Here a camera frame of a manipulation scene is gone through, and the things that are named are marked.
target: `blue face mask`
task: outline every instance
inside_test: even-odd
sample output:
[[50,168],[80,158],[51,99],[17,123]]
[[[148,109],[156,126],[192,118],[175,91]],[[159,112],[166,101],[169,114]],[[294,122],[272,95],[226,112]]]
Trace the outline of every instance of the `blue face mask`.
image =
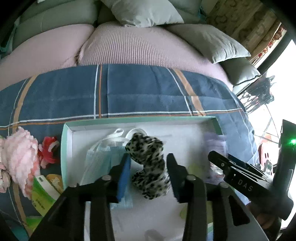
[[[124,153],[126,153],[124,148],[125,144],[130,140],[133,133],[136,132],[147,135],[142,129],[132,129],[124,138],[121,137],[123,129],[117,129],[114,133],[95,143],[87,151],[85,171],[79,184],[85,185],[93,183],[100,177],[107,175],[113,166],[119,165]],[[129,189],[130,184],[128,183],[120,203],[110,203],[110,209],[133,207]]]

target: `white box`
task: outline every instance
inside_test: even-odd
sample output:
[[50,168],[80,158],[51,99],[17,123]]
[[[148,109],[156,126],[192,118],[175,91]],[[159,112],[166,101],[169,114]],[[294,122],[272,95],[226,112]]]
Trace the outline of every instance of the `white box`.
[[[222,135],[215,117],[138,117],[83,120],[65,123],[61,142],[61,168],[64,188],[80,182],[87,150],[98,140],[122,128],[144,129],[149,136],[165,142],[163,154],[173,153],[178,164],[209,165],[203,151],[203,134]],[[142,169],[132,161],[131,173]],[[182,240],[185,220],[179,204],[170,189],[166,196],[145,199],[139,190],[131,188],[133,208],[112,210],[115,240]]]

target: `white stripe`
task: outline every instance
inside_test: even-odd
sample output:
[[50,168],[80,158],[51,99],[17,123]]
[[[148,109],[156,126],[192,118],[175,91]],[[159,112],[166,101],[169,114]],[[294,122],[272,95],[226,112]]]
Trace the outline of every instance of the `white stripe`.
[[[242,108],[238,109],[230,109],[230,110],[205,110],[204,112],[229,112],[233,110],[242,110]],[[137,112],[119,112],[119,113],[106,113],[102,114],[102,116],[107,115],[133,115],[133,114],[190,114],[191,111],[137,111]]]
[[177,86],[178,86],[178,88],[179,88],[181,94],[184,96],[185,103],[186,103],[187,108],[188,108],[188,110],[189,110],[189,112],[190,112],[190,115],[192,116],[192,112],[191,112],[191,110],[190,110],[190,108],[189,108],[189,104],[188,104],[188,101],[187,101],[187,99],[186,99],[186,96],[184,95],[183,91],[181,90],[181,88],[180,88],[180,86],[179,86],[179,84],[178,84],[176,78],[175,78],[174,75],[172,74],[172,72],[171,72],[168,68],[166,68],[166,69],[170,72],[170,74],[171,74],[172,77],[174,78],[174,81],[175,81],[175,83],[177,84]]
[[186,99],[186,96],[184,96],[184,100],[185,100],[185,103],[187,105],[187,108],[190,110],[189,105],[188,105],[188,102],[187,102],[187,99]]
[[18,215],[17,215],[17,211],[16,211],[16,209],[15,209],[15,204],[14,204],[14,202],[13,202],[13,200],[12,200],[11,193],[10,193],[10,189],[9,189],[9,188],[10,188],[10,187],[8,187],[8,193],[9,193],[9,197],[10,197],[10,201],[11,201],[12,207],[13,207],[13,209],[14,209],[14,211],[15,211],[15,215],[16,215],[18,221],[19,221],[20,223],[22,223],[22,222],[20,221]]
[[[230,109],[230,110],[204,110],[204,112],[228,112],[228,111],[233,111],[233,110],[242,110],[242,108],[238,109]],[[194,110],[192,111],[193,113],[199,113],[199,111]],[[106,113],[102,114],[102,116],[108,116],[108,115],[134,115],[134,114],[190,114],[191,111],[137,111],[137,112],[119,112],[119,113]],[[14,122],[9,124],[15,125],[19,123],[26,123],[26,122],[42,122],[42,121],[62,121],[62,120],[67,120],[67,119],[78,119],[78,118],[86,118],[86,117],[93,117],[94,115],[77,115],[77,116],[69,116],[69,117],[62,117],[62,118],[52,118],[52,119],[32,119],[32,120],[20,120],[18,122]]]
[[247,128],[247,130],[248,130],[248,138],[249,138],[250,145],[251,145],[251,151],[252,151],[252,155],[254,155],[255,153],[253,153],[253,146],[252,146],[252,142],[251,142],[251,139],[250,139],[250,130],[249,130],[247,124],[245,123],[244,118],[243,118],[243,116],[242,116],[242,114],[241,114],[240,111],[239,111],[239,114],[241,115],[241,117],[242,117],[242,121],[243,121],[244,125],[246,126],[246,128]]
[[78,116],[70,116],[70,117],[62,117],[62,118],[53,118],[53,119],[33,119],[33,120],[20,120],[14,123],[9,124],[10,126],[19,124],[19,123],[25,123],[25,122],[39,122],[39,121],[61,121],[61,120],[67,120],[67,119],[75,119],[75,118],[85,118],[85,117],[93,117],[94,115],[78,115]]
[[96,80],[94,82],[94,119],[96,118],[96,84],[98,79],[98,69],[99,65],[96,66]]
[[28,80],[28,79],[26,79],[26,80],[23,82],[23,84],[22,84],[22,86],[21,86],[21,88],[20,88],[20,90],[19,90],[19,92],[18,92],[18,94],[17,94],[17,97],[15,98],[15,103],[14,103],[14,105],[13,105],[13,109],[12,109],[12,111],[11,111],[11,115],[10,115],[10,119],[9,119],[9,125],[8,125],[8,130],[7,130],[8,135],[9,135],[9,126],[10,126],[10,122],[11,122],[11,118],[12,118],[12,113],[13,113],[13,111],[15,110],[15,104],[16,104],[16,102],[17,102],[18,96],[20,95],[20,91],[22,90],[22,88],[23,88],[23,86],[24,86],[24,84],[26,83],[27,80]]

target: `leopard print scrunchie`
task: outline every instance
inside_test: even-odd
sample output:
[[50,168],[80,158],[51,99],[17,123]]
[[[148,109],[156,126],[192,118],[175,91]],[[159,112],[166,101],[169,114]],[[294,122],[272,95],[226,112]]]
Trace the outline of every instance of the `leopard print scrunchie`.
[[163,142],[156,137],[133,134],[126,145],[131,158],[143,165],[143,170],[132,176],[132,183],[142,191],[147,199],[166,195],[170,188],[170,179],[163,160]]

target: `bed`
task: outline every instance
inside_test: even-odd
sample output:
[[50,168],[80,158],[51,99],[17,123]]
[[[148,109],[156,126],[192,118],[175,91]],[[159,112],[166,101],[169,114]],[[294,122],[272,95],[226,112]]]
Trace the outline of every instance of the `bed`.
[[[0,91],[0,135],[21,126],[42,141],[61,138],[67,121],[132,116],[215,116],[233,156],[255,164],[258,152],[243,105],[220,80],[159,66],[103,64],[70,67],[22,80]],[[51,165],[43,175],[60,173]],[[15,220],[39,215],[10,186],[0,210]]]
[[[34,20],[39,33],[41,14],[56,10],[55,3],[46,0],[29,8],[22,26]],[[60,140],[64,123],[73,120],[215,116],[227,137],[228,152],[258,162],[253,128],[219,63],[211,63],[163,25],[122,26],[102,20],[100,11],[102,24],[94,28],[95,14],[87,16],[86,22],[67,20],[71,25],[66,26],[48,18],[55,28],[48,24],[48,31],[32,33],[29,39],[20,34],[22,26],[17,29],[18,46],[0,61],[0,135],[6,137],[21,126],[42,142],[45,136]],[[109,10],[105,19],[114,18]],[[60,174],[60,165],[41,170],[43,175],[52,173]],[[26,227],[26,217],[40,216],[16,184],[0,200],[2,215],[14,224]]]

